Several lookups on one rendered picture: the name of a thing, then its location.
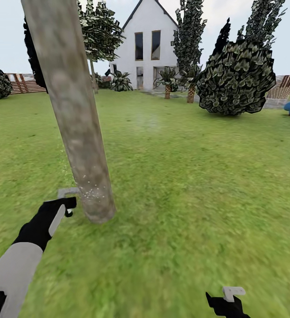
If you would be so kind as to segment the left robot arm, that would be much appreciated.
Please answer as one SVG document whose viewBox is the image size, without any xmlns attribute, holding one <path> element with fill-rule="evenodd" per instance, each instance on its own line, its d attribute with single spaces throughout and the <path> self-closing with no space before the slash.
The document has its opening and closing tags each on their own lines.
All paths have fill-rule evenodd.
<svg viewBox="0 0 290 318">
<path fill-rule="evenodd" d="M 58 190 L 58 199 L 44 201 L 0 258 L 0 318 L 18 318 L 46 243 L 64 212 L 76 208 L 76 197 L 66 198 L 66 194 L 79 192 L 77 187 L 62 188 Z"/>
</svg>

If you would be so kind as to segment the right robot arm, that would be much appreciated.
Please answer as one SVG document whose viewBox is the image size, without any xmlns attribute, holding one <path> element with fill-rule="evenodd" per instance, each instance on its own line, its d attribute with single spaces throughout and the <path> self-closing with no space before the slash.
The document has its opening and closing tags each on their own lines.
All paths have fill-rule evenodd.
<svg viewBox="0 0 290 318">
<path fill-rule="evenodd" d="M 209 292 L 206 293 L 210 306 L 213 307 L 218 316 L 226 318 L 250 318 L 248 314 L 242 313 L 242 304 L 236 295 L 245 295 L 245 290 L 241 287 L 222 288 L 225 295 L 223 297 L 212 297 Z"/>
</svg>

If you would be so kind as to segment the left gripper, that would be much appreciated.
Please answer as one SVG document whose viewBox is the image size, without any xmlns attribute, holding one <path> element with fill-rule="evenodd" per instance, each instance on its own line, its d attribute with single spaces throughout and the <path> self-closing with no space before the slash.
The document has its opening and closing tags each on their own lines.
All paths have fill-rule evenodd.
<svg viewBox="0 0 290 318">
<path fill-rule="evenodd" d="M 76 197 L 71 197 L 71 198 L 61 198 L 63 202 L 65 202 L 66 210 L 67 209 L 74 209 L 76 208 Z"/>
</svg>

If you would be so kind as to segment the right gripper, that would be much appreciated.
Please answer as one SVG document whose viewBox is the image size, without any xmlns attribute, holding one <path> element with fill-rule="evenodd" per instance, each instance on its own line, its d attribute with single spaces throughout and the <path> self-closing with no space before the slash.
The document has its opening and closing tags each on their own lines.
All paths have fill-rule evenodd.
<svg viewBox="0 0 290 318">
<path fill-rule="evenodd" d="M 242 312 L 242 304 L 239 298 L 234 298 L 234 302 L 227 302 L 222 297 L 212 297 L 209 292 L 206 293 L 210 306 L 213 307 L 218 316 L 226 316 L 230 318 L 230 314 L 234 310 Z"/>
</svg>

